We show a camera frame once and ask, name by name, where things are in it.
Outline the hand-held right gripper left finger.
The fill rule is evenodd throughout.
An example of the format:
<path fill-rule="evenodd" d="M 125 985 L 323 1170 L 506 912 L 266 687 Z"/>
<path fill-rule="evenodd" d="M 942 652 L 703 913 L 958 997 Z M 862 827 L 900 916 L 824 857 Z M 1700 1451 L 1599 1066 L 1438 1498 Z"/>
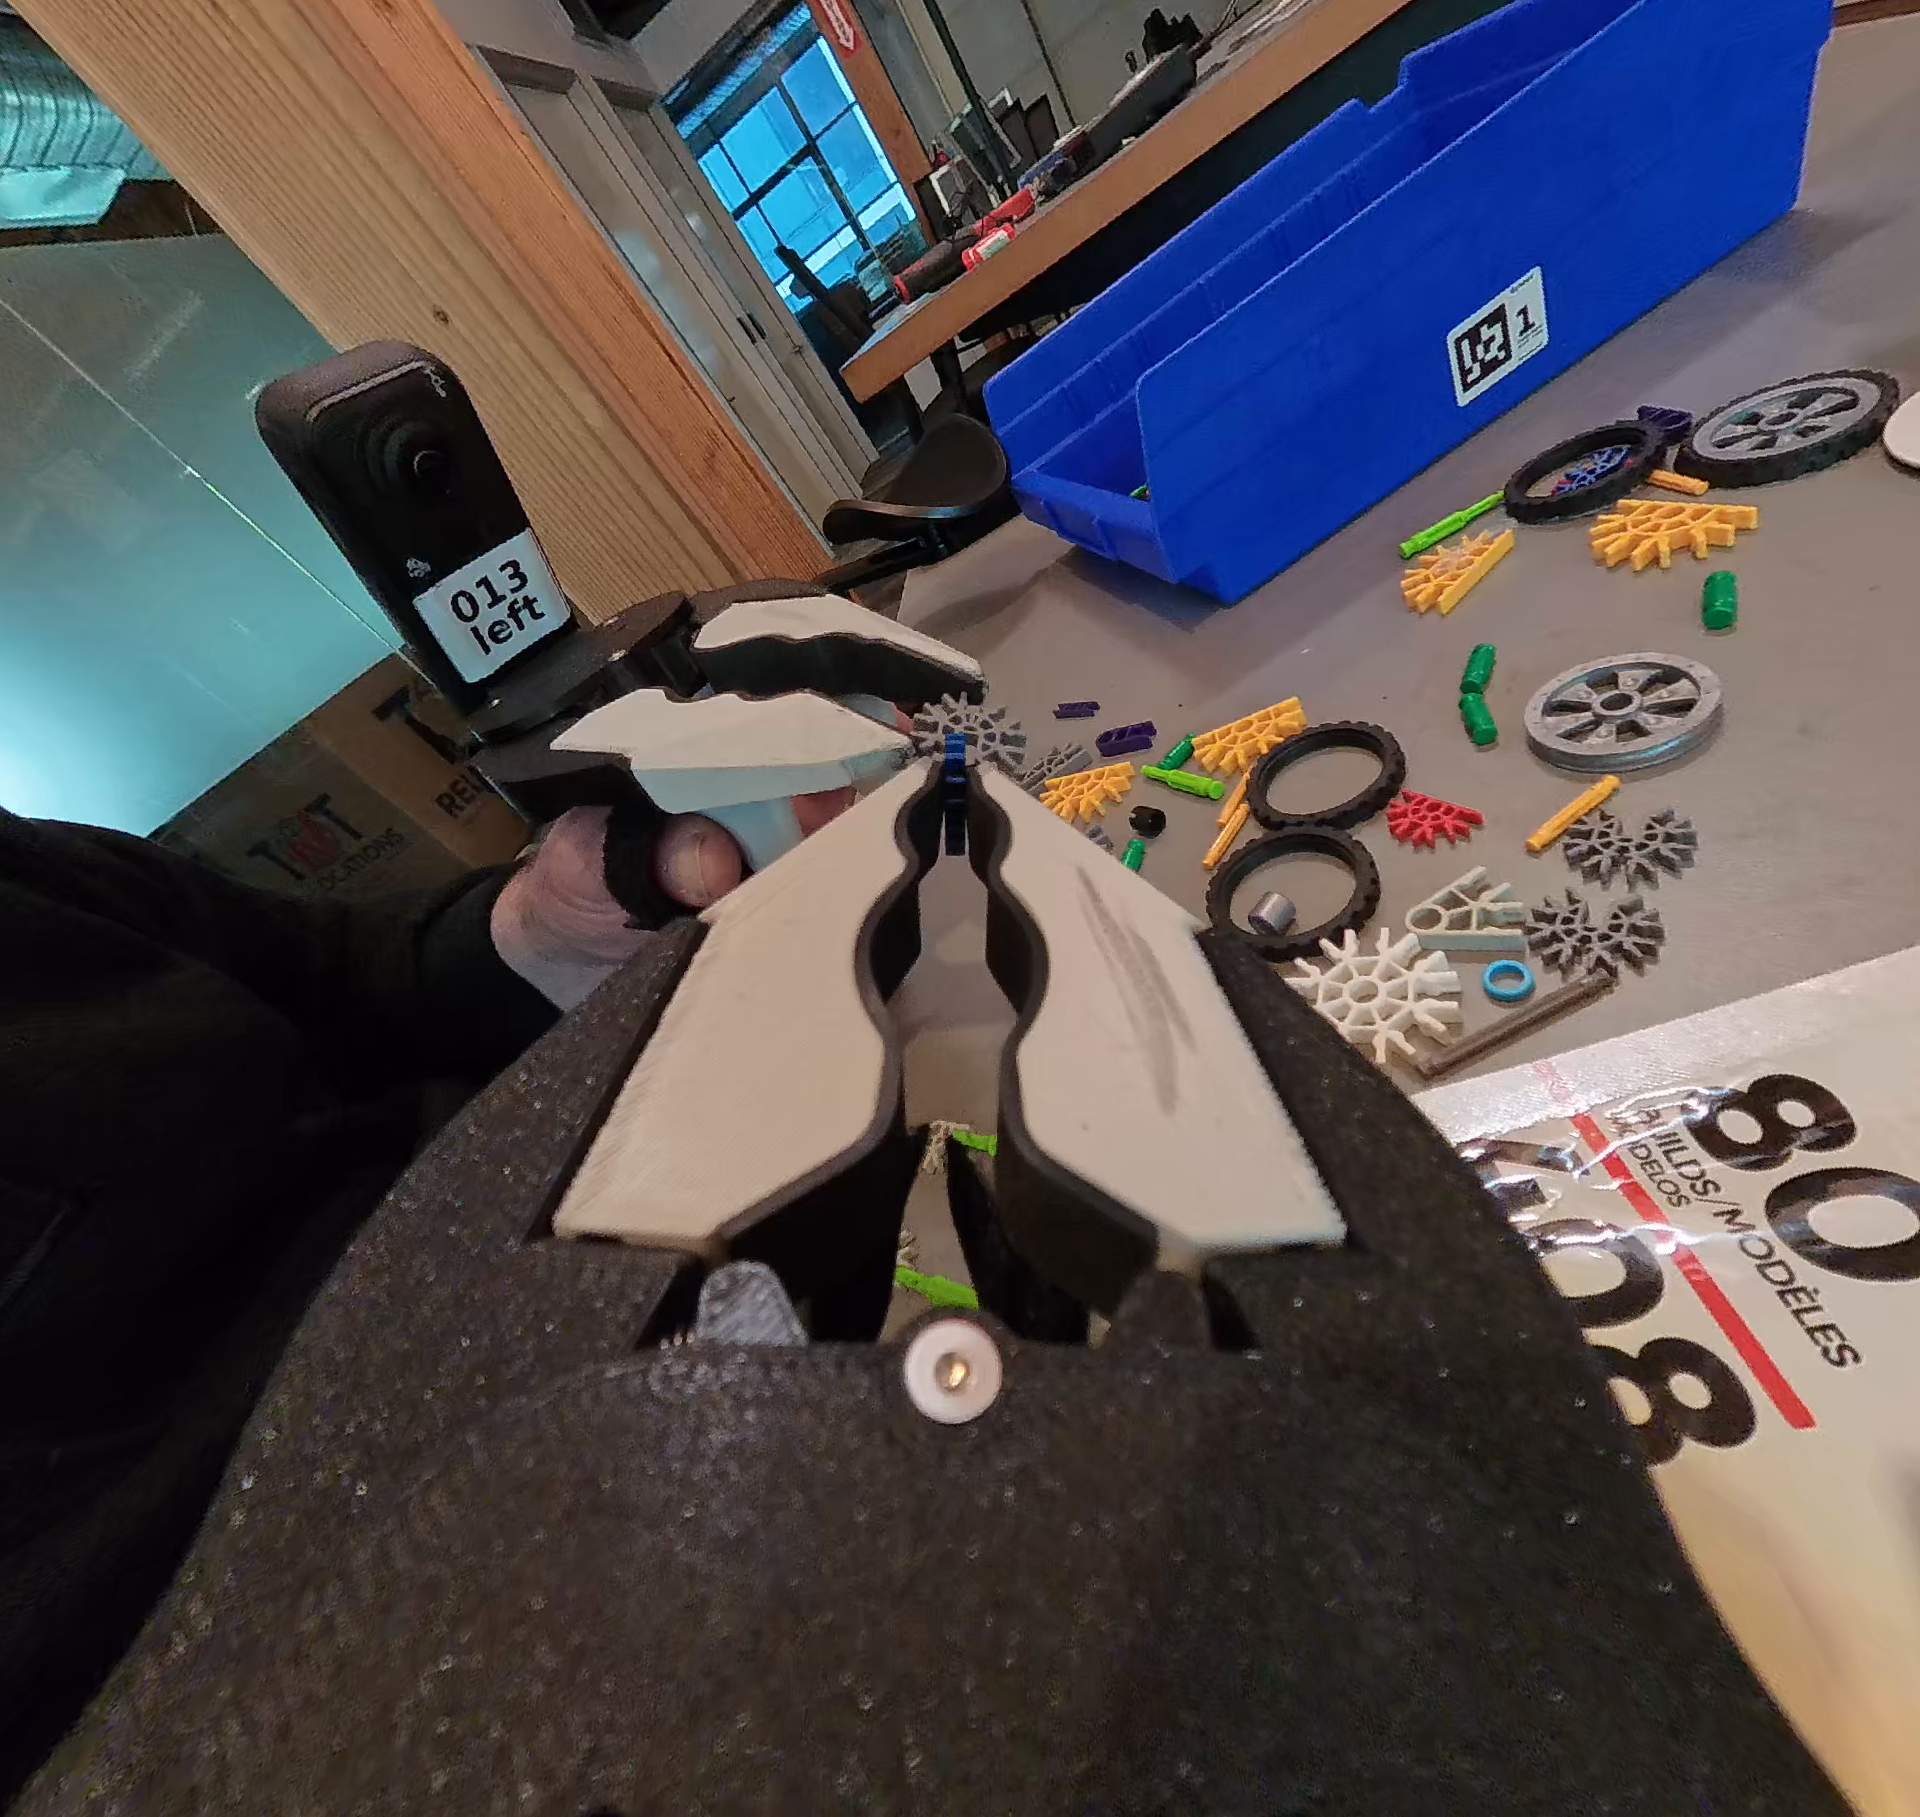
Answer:
<path fill-rule="evenodd" d="M 699 918 L 690 961 L 554 1211 L 562 1240 L 791 1251 L 902 1120 L 938 768 L 910 764 Z"/>

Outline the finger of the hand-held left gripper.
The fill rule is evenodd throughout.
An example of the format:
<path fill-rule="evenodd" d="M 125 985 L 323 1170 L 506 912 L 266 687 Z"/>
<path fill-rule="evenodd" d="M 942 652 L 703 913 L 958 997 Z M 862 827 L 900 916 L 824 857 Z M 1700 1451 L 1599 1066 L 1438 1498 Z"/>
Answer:
<path fill-rule="evenodd" d="M 553 749 L 623 763 L 664 812 L 726 830 L 752 871 L 803 843 L 793 799 L 884 784 L 914 759 L 890 718 L 826 696 L 673 699 L 657 689 L 576 721 Z"/>
<path fill-rule="evenodd" d="M 730 606 L 693 636 L 693 660 L 718 696 L 875 698 L 931 705 L 980 702 L 982 666 L 914 629 L 840 597 Z"/>

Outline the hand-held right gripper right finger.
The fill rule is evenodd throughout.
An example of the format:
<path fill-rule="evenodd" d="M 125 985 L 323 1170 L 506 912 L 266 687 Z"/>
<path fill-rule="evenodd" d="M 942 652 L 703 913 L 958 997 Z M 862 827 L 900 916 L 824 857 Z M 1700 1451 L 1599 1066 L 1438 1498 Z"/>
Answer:
<path fill-rule="evenodd" d="M 1012 1030 L 999 1209 L 1036 1266 L 1206 1266 L 1347 1228 L 1201 948 L 1201 921 L 1012 778 L 970 778 Z"/>

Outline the blue plastic bin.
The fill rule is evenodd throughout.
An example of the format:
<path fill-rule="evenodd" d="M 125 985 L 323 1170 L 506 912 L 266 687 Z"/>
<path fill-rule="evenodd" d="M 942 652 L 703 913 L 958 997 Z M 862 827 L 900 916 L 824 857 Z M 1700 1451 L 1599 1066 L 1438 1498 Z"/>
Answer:
<path fill-rule="evenodd" d="M 983 401 L 1027 520 L 1244 600 L 1791 210 L 1835 0 L 1515 0 Z"/>

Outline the person's left forearm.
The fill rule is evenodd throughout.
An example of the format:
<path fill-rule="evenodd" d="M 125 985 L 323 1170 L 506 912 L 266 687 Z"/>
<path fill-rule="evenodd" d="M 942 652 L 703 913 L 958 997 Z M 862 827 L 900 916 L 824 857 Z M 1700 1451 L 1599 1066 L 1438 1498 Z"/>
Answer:
<path fill-rule="evenodd" d="M 429 1095 L 486 1085 L 559 1018 L 493 948 L 505 881 L 298 899 L 4 812 L 5 1212 L 221 1218 L 393 1170 Z"/>

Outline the person's left hand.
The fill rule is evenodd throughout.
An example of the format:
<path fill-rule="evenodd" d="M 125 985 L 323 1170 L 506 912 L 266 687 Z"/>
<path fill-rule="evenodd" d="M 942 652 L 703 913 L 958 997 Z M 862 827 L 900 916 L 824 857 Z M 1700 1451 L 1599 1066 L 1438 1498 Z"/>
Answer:
<path fill-rule="evenodd" d="M 665 812 L 645 793 L 570 809 L 492 905 L 492 944 L 554 1010 L 579 1006 L 652 935 L 758 876 L 710 812 Z"/>

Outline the black office chair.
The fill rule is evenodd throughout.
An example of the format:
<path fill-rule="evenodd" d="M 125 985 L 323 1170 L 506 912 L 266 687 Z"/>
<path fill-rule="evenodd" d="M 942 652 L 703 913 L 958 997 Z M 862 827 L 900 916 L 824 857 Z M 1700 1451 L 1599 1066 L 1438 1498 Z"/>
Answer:
<path fill-rule="evenodd" d="M 993 431 L 958 413 L 933 424 L 867 494 L 833 503 L 822 531 L 835 561 L 817 584 L 851 592 L 953 558 L 1018 514 L 1008 460 Z"/>

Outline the black tyre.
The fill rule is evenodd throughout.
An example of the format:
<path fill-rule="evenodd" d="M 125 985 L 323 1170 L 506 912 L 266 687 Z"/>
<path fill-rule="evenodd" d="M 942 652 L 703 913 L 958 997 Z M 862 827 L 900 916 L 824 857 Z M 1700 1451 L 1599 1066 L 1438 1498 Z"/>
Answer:
<path fill-rule="evenodd" d="M 1249 919 L 1235 919 L 1232 905 L 1239 886 L 1249 876 L 1295 855 L 1326 857 L 1347 871 L 1352 888 L 1342 909 L 1330 919 L 1280 937 L 1257 930 Z M 1269 965 L 1285 965 L 1318 955 L 1322 942 L 1356 935 L 1375 918 L 1379 868 L 1366 849 L 1343 830 L 1321 825 L 1280 830 L 1235 850 L 1215 870 L 1206 905 L 1215 931 L 1244 940 Z"/>
<path fill-rule="evenodd" d="M 1285 771 L 1313 756 L 1352 749 L 1366 756 L 1377 772 L 1347 800 L 1309 812 L 1292 812 L 1272 804 L 1272 785 Z M 1404 788 L 1404 749 L 1386 729 L 1366 721 L 1335 721 L 1309 725 L 1299 734 L 1275 744 L 1249 767 L 1242 803 L 1253 823 L 1270 833 L 1285 830 L 1355 830 L 1373 822 Z"/>
<path fill-rule="evenodd" d="M 1628 454 L 1618 471 L 1586 491 L 1552 497 L 1553 481 L 1570 464 L 1604 446 L 1627 449 Z M 1644 480 L 1660 468 L 1667 452 L 1668 446 L 1652 437 L 1634 420 L 1602 424 L 1552 444 L 1532 460 L 1527 460 L 1504 486 L 1504 509 L 1518 525 L 1548 525 L 1592 518 L 1644 486 Z"/>

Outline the white snowflake connector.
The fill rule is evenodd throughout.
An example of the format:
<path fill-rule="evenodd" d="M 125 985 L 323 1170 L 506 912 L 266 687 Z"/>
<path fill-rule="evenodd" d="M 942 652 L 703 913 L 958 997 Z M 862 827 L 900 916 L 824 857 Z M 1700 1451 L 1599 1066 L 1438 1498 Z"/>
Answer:
<path fill-rule="evenodd" d="M 1285 985 L 1379 1071 L 1415 1062 L 1422 1040 L 1446 1043 L 1462 1027 L 1459 976 L 1415 931 L 1382 930 L 1371 948 L 1355 931 L 1322 940 Z"/>

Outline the printed cardboard box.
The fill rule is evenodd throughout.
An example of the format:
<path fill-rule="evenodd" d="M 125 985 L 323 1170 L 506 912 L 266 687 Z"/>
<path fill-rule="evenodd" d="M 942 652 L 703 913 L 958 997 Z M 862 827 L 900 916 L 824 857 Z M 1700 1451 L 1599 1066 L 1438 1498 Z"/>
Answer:
<path fill-rule="evenodd" d="M 278 896 L 362 901 L 522 857 L 531 830 L 468 767 L 443 696 L 389 655 L 152 833 Z"/>

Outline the light grey fan connector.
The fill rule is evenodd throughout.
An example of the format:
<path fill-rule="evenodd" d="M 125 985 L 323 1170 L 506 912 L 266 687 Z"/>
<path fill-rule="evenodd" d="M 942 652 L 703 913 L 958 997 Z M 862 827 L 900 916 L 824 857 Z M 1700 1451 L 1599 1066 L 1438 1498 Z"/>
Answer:
<path fill-rule="evenodd" d="M 1484 868 L 1453 877 L 1404 913 L 1404 930 L 1428 951 L 1522 955 L 1529 907 L 1514 886 Z"/>

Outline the thin grey rod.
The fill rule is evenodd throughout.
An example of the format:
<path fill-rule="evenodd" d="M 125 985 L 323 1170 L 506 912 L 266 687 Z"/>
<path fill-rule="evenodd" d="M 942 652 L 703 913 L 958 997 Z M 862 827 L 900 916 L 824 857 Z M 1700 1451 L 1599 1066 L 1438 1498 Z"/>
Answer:
<path fill-rule="evenodd" d="M 1497 1055 L 1498 1052 L 1525 1040 L 1527 1037 L 1534 1037 L 1545 1027 L 1552 1027 L 1570 1013 L 1586 1010 L 1599 998 L 1610 997 L 1614 990 L 1616 980 L 1610 973 L 1592 969 L 1585 976 L 1561 985 L 1559 988 L 1537 992 L 1530 1001 L 1518 1006 L 1510 1013 L 1504 1013 L 1498 1020 L 1487 1025 L 1471 1037 L 1462 1037 L 1459 1040 L 1445 1045 L 1419 1062 L 1415 1071 L 1426 1083 L 1443 1080 L 1476 1062 Z"/>

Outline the wooden cabinet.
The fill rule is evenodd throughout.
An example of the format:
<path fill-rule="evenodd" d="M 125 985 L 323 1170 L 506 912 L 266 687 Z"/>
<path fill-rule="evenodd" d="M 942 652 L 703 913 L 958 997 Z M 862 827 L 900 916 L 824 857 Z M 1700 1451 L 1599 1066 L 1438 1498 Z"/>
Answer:
<path fill-rule="evenodd" d="M 5 2 L 329 344 L 453 369 L 589 615 L 826 564 L 434 0 Z"/>

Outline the small dark snowflake connector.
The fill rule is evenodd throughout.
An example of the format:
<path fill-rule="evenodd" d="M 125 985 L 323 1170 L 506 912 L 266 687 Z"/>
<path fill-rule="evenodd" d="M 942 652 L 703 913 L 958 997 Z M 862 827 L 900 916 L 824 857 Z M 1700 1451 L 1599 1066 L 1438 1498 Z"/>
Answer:
<path fill-rule="evenodd" d="M 1592 905 L 1567 890 L 1537 905 L 1525 921 L 1529 955 L 1561 980 L 1644 972 L 1664 951 L 1663 918 L 1644 899 Z"/>
<path fill-rule="evenodd" d="M 1627 825 L 1610 810 L 1598 810 L 1561 835 L 1567 870 L 1598 888 L 1652 888 L 1679 877 L 1695 862 L 1698 837 L 1689 819 L 1672 809 Z"/>

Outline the background wooden table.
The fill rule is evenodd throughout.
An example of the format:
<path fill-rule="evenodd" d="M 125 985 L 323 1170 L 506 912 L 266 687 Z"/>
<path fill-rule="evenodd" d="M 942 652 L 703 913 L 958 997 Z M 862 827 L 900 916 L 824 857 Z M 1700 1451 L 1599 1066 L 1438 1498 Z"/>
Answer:
<path fill-rule="evenodd" d="M 1289 0 L 1235 55 L 1116 157 L 1047 202 L 1012 242 L 938 294 L 898 310 L 843 366 L 860 403 L 1012 302 L 1216 145 L 1415 0 Z"/>

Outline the grey wheel hub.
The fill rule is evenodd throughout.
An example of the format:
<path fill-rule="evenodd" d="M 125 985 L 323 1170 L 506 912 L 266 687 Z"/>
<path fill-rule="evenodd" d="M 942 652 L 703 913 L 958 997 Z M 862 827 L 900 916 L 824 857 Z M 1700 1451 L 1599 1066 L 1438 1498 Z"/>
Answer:
<path fill-rule="evenodd" d="M 1721 722 L 1722 684 L 1712 668 L 1642 652 L 1557 672 L 1529 699 L 1522 727 L 1527 747 L 1548 767 L 1623 778 L 1689 759 Z"/>

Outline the grey wheel with tyre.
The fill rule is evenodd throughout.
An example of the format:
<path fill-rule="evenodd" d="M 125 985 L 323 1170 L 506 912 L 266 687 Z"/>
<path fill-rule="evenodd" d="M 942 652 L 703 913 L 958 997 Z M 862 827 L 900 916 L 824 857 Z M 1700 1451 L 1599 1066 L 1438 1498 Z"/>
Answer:
<path fill-rule="evenodd" d="M 1900 401 L 1898 379 L 1878 369 L 1768 384 L 1698 417 L 1676 449 L 1676 469 L 1717 491 L 1811 478 L 1875 444 Z"/>

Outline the window with dark frame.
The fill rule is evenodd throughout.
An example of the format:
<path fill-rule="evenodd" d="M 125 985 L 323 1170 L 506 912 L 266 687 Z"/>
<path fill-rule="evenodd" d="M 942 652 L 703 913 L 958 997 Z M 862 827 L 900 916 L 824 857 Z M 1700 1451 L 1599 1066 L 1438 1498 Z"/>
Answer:
<path fill-rule="evenodd" d="M 886 254 L 926 236 L 803 6 L 712 47 L 665 113 L 790 310 L 803 310 L 812 285 L 853 285 L 875 312 L 893 309 Z"/>

